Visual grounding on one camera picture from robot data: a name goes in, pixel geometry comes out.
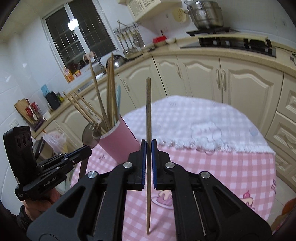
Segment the person's left hand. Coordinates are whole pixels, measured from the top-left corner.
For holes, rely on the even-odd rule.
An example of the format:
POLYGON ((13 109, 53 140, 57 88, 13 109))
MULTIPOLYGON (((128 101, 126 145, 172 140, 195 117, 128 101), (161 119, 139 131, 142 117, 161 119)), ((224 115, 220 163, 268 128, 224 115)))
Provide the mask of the person's left hand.
POLYGON ((61 194, 57 191, 56 188, 54 188, 37 200, 27 199, 23 201, 25 213, 30 220, 34 221, 42 213, 48 210, 60 197, 61 194))

